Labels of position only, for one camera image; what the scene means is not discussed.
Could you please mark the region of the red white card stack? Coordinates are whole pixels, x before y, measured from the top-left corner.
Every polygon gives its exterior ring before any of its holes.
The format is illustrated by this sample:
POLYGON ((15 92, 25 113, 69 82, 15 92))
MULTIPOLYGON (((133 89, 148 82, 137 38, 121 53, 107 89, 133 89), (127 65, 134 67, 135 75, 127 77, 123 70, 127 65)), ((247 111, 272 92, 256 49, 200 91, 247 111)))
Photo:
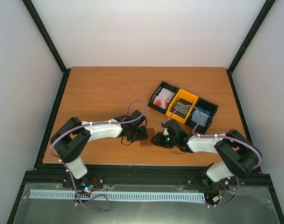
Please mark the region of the red white card stack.
POLYGON ((166 109, 173 96, 174 92, 162 88, 158 95, 154 98, 153 104, 162 109, 166 109))

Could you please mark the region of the brown leather card holder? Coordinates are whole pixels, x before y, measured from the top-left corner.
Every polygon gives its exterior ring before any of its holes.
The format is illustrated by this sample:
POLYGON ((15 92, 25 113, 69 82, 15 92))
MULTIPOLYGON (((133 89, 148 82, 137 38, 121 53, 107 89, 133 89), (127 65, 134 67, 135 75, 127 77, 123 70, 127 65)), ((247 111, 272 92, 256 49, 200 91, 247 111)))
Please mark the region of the brown leather card holder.
POLYGON ((146 128, 147 139, 140 141, 141 147, 152 147, 154 144, 151 142, 151 139, 155 136, 154 128, 146 128))

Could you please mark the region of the dark grey card stack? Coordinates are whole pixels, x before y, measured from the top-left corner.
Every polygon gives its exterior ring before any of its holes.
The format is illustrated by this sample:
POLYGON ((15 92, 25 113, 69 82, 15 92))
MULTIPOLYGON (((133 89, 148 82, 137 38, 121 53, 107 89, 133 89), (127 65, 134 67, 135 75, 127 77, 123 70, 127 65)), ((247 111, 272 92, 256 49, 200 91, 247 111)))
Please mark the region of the dark grey card stack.
POLYGON ((180 116, 181 118, 186 118, 189 110, 190 110, 190 106, 192 105, 191 102, 180 98, 175 102, 175 105, 173 106, 171 112, 174 112, 174 114, 180 116))

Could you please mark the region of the black bin right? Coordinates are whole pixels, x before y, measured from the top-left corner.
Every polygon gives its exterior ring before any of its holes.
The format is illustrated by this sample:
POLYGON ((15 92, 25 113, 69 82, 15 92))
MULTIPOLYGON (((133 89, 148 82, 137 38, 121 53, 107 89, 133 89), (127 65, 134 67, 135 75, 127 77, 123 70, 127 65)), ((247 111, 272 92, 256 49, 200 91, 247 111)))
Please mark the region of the black bin right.
POLYGON ((198 100, 194 104, 194 107, 196 107, 197 109, 192 108, 191 113, 185 122, 185 125, 190 128, 194 128, 199 122, 199 125, 197 126, 195 131, 201 134, 205 134, 218 110, 218 105, 213 104, 203 98, 198 98, 198 100))

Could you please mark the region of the black bin left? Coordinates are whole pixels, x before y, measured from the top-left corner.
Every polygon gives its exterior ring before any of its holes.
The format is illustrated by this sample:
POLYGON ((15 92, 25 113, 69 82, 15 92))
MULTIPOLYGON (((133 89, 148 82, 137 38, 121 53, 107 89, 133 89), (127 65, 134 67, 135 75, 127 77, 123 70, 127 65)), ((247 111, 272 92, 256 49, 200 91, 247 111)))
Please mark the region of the black bin left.
POLYGON ((148 107, 162 114, 166 114, 171 101, 174 99, 179 90, 179 87, 162 81, 151 95, 148 107))

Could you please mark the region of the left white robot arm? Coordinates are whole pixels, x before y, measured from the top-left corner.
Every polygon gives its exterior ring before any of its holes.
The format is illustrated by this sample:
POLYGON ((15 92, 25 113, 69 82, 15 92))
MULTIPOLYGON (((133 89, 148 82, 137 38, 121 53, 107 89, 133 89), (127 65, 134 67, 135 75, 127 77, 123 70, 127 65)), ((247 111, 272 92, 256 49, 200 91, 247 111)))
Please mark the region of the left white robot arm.
POLYGON ((104 138, 126 138, 133 143, 148 138, 146 117, 138 110, 132 114, 114 117, 108 121, 86 122, 70 118, 51 138, 51 149, 73 175, 73 182, 80 188, 90 182, 88 170, 81 158, 86 144, 104 138))

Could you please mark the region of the yellow bin middle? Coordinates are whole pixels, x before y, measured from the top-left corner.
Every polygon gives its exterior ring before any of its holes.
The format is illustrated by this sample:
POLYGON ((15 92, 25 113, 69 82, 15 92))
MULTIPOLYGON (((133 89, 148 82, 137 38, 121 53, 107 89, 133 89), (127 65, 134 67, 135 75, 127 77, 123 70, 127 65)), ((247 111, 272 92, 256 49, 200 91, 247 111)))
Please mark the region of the yellow bin middle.
POLYGON ((186 90, 179 89, 168 106, 166 116, 185 124, 191 114, 191 106, 195 105, 198 99, 198 96, 187 92, 186 90))

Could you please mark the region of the blue card stack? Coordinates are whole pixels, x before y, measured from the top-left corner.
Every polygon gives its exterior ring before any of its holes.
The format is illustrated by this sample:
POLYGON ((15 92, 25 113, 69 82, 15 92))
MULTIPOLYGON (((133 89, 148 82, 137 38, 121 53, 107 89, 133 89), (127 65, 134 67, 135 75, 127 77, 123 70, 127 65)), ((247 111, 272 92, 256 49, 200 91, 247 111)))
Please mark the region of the blue card stack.
POLYGON ((192 112, 191 121, 199 123, 200 126, 206 127, 212 113, 202 107, 198 107, 192 112))

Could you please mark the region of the black bin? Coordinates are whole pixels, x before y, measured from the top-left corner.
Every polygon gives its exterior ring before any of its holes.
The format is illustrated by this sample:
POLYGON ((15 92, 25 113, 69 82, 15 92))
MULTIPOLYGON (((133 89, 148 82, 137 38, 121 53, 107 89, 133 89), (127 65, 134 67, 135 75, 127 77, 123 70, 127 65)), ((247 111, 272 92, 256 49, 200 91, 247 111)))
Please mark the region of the black bin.
POLYGON ((162 114, 166 114, 171 101, 174 99, 179 90, 179 87, 162 81, 151 95, 148 107, 162 114))
POLYGON ((213 104, 203 98, 198 98, 198 100, 194 104, 194 107, 196 107, 197 109, 192 108, 191 113, 185 122, 185 125, 190 128, 194 128, 199 122, 199 125, 197 126, 195 131, 201 134, 205 134, 218 110, 218 105, 213 104))

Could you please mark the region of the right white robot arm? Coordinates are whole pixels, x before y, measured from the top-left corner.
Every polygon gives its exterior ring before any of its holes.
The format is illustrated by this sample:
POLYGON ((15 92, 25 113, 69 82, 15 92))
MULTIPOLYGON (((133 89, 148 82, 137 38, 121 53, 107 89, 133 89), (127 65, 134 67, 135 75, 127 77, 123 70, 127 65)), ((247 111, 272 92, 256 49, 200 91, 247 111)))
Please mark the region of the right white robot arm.
POLYGON ((221 161, 213 163, 204 172, 203 182, 219 182, 228 177, 246 178, 261 165, 262 154, 237 130, 204 135, 187 134, 176 120, 162 124, 164 131, 157 133, 151 143, 164 148, 177 147, 183 153, 218 154, 221 161))

